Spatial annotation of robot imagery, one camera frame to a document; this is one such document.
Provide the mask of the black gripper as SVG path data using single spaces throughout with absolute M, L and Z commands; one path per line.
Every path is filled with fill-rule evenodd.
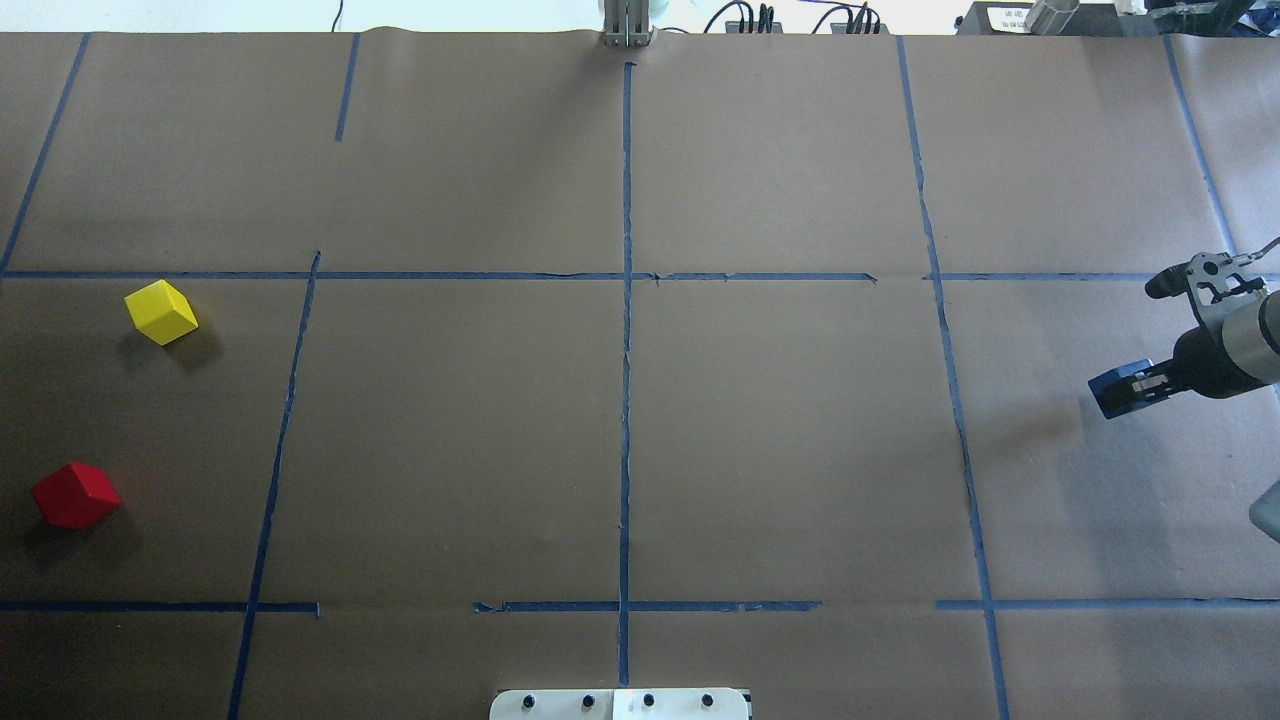
M 1206 398 L 1231 398 L 1260 389 L 1261 380 L 1244 373 L 1203 328 L 1181 334 L 1171 360 L 1139 360 L 1125 365 L 1134 405 L 1152 405 L 1183 391 Z

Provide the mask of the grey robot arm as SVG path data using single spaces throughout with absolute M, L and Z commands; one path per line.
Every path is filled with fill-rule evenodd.
M 1192 392 L 1226 400 L 1276 386 L 1277 300 L 1266 291 L 1224 299 L 1198 309 L 1198 324 L 1174 343 L 1171 357 L 1146 360 L 1117 383 L 1125 410 Z

